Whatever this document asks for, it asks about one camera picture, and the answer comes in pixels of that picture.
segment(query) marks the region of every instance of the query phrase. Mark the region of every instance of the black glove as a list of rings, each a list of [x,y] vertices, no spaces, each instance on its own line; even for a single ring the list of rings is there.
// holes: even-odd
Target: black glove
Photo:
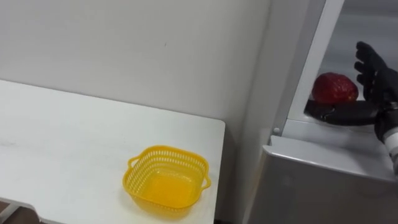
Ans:
[[[357,81],[363,85],[363,96],[378,108],[374,125],[377,138],[383,142],[386,132],[398,127],[398,73],[388,68],[383,59],[364,43],[356,45],[354,67],[361,74]]]
[[[398,102],[397,72],[388,68],[370,45],[358,42],[356,48],[360,62],[356,62],[354,68],[361,73],[356,79],[364,87],[365,100],[378,106]]]

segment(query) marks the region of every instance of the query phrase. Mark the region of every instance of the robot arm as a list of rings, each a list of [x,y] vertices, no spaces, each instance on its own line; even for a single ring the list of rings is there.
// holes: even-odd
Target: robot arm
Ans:
[[[357,81],[363,85],[365,101],[323,105],[309,100],[305,112],[320,121],[340,126],[374,124],[378,140],[389,151],[398,175],[398,73],[389,68],[374,49],[356,45]]]

